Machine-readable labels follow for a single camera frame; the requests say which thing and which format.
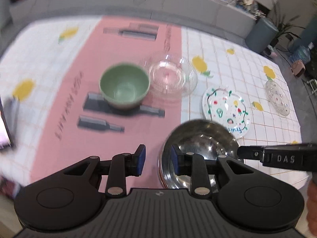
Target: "lemon print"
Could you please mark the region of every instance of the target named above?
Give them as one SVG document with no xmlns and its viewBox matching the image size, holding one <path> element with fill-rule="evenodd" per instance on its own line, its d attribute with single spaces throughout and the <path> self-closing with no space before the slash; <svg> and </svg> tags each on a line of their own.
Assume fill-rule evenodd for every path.
<svg viewBox="0 0 317 238">
<path fill-rule="evenodd" d="M 15 87 L 12 96 L 21 102 L 28 98 L 34 86 L 35 83 L 33 80 L 24 80 Z"/>
<path fill-rule="evenodd" d="M 195 56 L 191 62 L 193 63 L 194 67 L 196 68 L 197 71 L 199 71 L 202 75 L 205 75 L 207 77 L 213 77 L 210 76 L 210 71 L 207 71 L 207 64 L 201 58 L 200 56 Z"/>
<path fill-rule="evenodd" d="M 259 111 L 263 111 L 263 107 L 261 106 L 260 103 L 254 101 L 254 102 L 252 103 L 252 105 L 253 105 L 256 109 L 258 109 Z"/>
<path fill-rule="evenodd" d="M 72 36 L 75 36 L 77 31 L 78 31 L 78 27 L 66 29 L 60 34 L 58 41 L 63 41 L 66 38 L 71 38 Z"/>
<path fill-rule="evenodd" d="M 270 67 L 264 66 L 264 67 L 263 67 L 263 71 L 264 71 L 264 73 L 266 74 L 267 79 L 268 79 L 269 81 L 271 81 L 272 79 L 275 79 L 275 73 L 274 73 L 274 71 L 273 71 Z"/>
<path fill-rule="evenodd" d="M 227 53 L 234 55 L 235 54 L 235 50 L 233 48 L 227 49 Z"/>
</svg>

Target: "clear glass bowl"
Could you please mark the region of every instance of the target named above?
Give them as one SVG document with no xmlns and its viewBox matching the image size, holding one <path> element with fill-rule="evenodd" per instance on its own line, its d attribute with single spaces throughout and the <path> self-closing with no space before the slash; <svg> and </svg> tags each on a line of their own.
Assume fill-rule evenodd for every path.
<svg viewBox="0 0 317 238">
<path fill-rule="evenodd" d="M 154 53 L 140 64 L 150 77 L 150 91 L 164 99 L 179 99 L 192 93 L 198 82 L 193 65 L 181 55 Z"/>
</svg>

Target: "decorated plate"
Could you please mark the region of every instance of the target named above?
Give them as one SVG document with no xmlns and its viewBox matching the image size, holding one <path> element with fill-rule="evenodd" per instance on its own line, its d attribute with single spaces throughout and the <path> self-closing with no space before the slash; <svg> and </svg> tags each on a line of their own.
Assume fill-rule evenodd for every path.
<svg viewBox="0 0 317 238">
<path fill-rule="evenodd" d="M 205 118 L 215 121 L 231 132 L 236 139 L 243 137 L 251 120 L 244 100 L 227 87 L 214 85 L 202 97 Z"/>
<path fill-rule="evenodd" d="M 289 101 L 283 89 L 274 81 L 265 83 L 265 91 L 267 100 L 269 100 L 274 109 L 283 116 L 288 116 L 290 113 Z"/>
</svg>

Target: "gray trash can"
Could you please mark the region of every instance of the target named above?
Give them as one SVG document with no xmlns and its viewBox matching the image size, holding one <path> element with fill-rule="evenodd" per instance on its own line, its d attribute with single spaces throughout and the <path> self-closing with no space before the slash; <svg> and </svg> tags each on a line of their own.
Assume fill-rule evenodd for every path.
<svg viewBox="0 0 317 238">
<path fill-rule="evenodd" d="M 261 53 L 278 33 L 277 27 L 268 19 L 261 18 L 245 39 L 248 48 Z"/>
</svg>

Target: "grid pattern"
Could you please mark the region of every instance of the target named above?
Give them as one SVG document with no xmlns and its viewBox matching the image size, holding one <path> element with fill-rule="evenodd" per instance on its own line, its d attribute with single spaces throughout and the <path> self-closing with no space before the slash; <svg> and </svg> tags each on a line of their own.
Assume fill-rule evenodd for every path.
<svg viewBox="0 0 317 238">
<path fill-rule="evenodd" d="M 16 85 L 32 79 L 35 87 L 21 102 L 16 149 L 0 154 L 0 174 L 21 185 L 30 183 L 30 171 L 46 118 L 64 75 L 101 17 L 70 17 L 41 20 L 18 35 L 0 62 L 2 100 Z M 75 36 L 58 42 L 67 28 L 79 27 Z"/>
<path fill-rule="evenodd" d="M 228 54 L 227 49 L 234 49 L 235 53 Z M 195 56 L 203 58 L 213 78 L 199 75 L 195 91 L 182 99 L 181 122 L 204 118 L 202 96 L 212 83 L 220 84 L 237 91 L 252 112 L 252 123 L 247 134 L 238 140 L 240 145 L 283 145 L 302 141 L 289 89 L 276 64 L 240 45 L 185 27 L 182 28 L 182 53 L 190 60 Z M 278 114 L 266 98 L 264 87 L 267 76 L 264 66 L 273 69 L 276 75 L 273 80 L 280 85 L 289 100 L 291 112 L 287 117 Z M 260 103 L 263 111 L 254 108 L 252 102 Z M 301 188 L 308 177 L 306 172 L 264 167 L 254 160 L 246 160 L 246 164 L 296 188 Z"/>
</svg>

